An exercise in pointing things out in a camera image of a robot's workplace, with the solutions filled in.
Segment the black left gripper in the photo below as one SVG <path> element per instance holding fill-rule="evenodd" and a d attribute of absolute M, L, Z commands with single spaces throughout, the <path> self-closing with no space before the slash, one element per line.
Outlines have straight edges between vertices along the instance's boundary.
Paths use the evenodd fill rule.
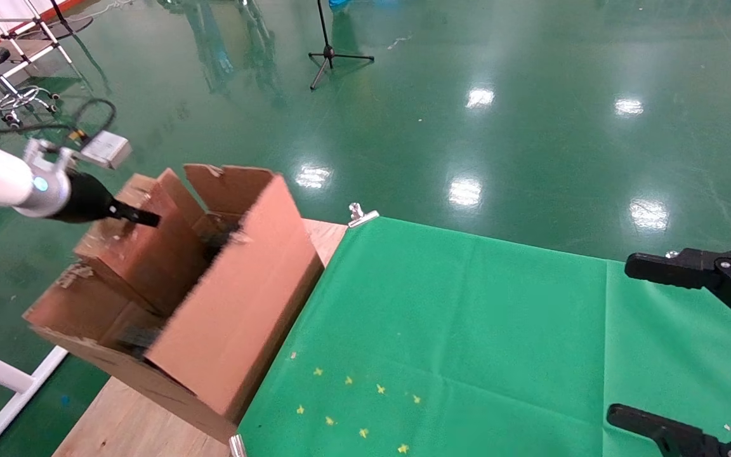
<path fill-rule="evenodd" d="M 55 213 L 55 220 L 65 223 L 89 223 L 113 218 L 136 225 L 159 226 L 161 217 L 154 212 L 140 210 L 121 201 L 115 201 L 104 184 L 87 173 L 73 171 L 67 174 L 70 183 L 69 199 Z"/>

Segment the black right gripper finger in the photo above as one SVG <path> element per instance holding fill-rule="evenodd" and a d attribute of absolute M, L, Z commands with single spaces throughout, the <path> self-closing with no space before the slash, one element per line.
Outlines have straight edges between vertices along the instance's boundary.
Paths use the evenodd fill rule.
<path fill-rule="evenodd" d="M 612 404 L 606 419 L 609 425 L 652 439 L 662 456 L 731 456 L 731 441 L 722 442 L 701 428 L 658 414 Z"/>
<path fill-rule="evenodd" d="M 657 256 L 633 253 L 626 260 L 628 277 L 685 289 L 707 289 L 731 310 L 731 251 L 685 248 Z"/>

